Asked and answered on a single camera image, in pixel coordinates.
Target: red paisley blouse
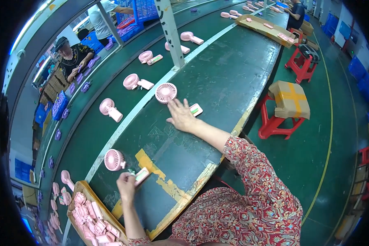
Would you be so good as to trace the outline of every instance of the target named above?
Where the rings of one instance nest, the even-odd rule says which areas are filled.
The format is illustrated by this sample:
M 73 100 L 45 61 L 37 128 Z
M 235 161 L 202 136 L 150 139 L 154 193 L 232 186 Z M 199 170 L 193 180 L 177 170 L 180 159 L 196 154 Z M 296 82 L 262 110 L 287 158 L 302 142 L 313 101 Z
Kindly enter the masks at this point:
M 276 176 L 265 154 L 235 136 L 227 140 L 224 154 L 241 175 L 246 195 L 226 187 L 208 190 L 172 225 L 171 238 L 190 245 L 298 246 L 302 206 Z M 150 240 L 129 242 L 133 246 Z

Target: white metal post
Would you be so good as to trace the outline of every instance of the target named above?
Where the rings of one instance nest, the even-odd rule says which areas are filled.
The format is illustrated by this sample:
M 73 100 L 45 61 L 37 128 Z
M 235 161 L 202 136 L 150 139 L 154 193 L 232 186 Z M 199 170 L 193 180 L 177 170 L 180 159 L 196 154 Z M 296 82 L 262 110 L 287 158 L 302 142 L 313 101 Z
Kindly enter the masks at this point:
M 100 2 L 97 2 L 97 7 L 99 8 L 100 14 L 103 17 L 105 23 L 107 24 L 109 30 L 113 34 L 113 37 L 116 39 L 116 41 L 118 42 L 119 45 L 123 45 L 123 41 L 120 38 L 118 32 L 116 31 L 116 28 L 113 25 L 110 16 L 105 12 L 103 5 Z
M 175 19 L 173 17 L 170 0 L 154 0 L 160 18 L 160 23 L 165 35 L 165 38 L 170 47 L 170 53 L 173 61 L 174 71 L 177 71 L 185 63 L 182 53 L 181 42 L 179 40 L 178 30 Z

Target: black cap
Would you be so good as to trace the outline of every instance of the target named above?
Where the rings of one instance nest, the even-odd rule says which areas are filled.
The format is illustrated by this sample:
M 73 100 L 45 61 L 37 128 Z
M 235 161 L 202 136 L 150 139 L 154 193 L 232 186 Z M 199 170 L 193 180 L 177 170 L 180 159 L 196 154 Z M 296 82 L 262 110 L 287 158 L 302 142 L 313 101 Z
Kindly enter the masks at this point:
M 59 38 L 55 46 L 55 52 L 58 52 L 59 49 L 61 49 L 66 42 L 68 42 L 68 39 L 66 37 Z

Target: person in white shirt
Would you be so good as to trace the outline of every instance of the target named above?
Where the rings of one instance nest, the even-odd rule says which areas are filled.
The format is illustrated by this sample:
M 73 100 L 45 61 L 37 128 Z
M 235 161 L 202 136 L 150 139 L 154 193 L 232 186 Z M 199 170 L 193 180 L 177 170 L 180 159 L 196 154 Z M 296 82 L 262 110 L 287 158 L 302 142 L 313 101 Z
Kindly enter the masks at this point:
M 122 14 L 129 14 L 129 15 L 134 14 L 134 11 L 132 8 L 120 7 L 117 4 L 111 3 L 108 0 L 102 0 L 100 1 L 100 3 L 103 6 L 106 13 L 117 12 L 117 13 L 122 13 Z M 110 36 L 112 33 L 110 32 L 103 17 L 101 16 L 100 10 L 98 9 L 97 4 L 89 8 L 87 12 L 89 14 L 90 22 L 93 24 L 94 29 L 96 30 L 96 36 L 97 36 L 98 41 L 103 46 L 106 46 L 109 43 L 107 37 Z

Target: white t-shirt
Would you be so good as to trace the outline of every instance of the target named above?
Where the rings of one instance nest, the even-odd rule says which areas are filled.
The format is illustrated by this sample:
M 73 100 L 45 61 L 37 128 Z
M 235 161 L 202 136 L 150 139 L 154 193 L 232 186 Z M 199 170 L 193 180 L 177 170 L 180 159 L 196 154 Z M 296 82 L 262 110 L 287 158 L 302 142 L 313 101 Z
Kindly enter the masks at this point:
M 100 1 L 100 3 L 102 4 L 106 13 L 109 13 L 110 11 L 113 11 L 116 7 L 118 7 L 117 4 L 111 3 L 108 0 L 102 0 Z M 106 25 L 103 17 L 101 16 L 97 4 L 89 8 L 87 12 L 89 14 L 90 22 L 93 24 L 96 30 L 97 39 L 105 39 L 112 34 L 109 31 L 109 28 Z

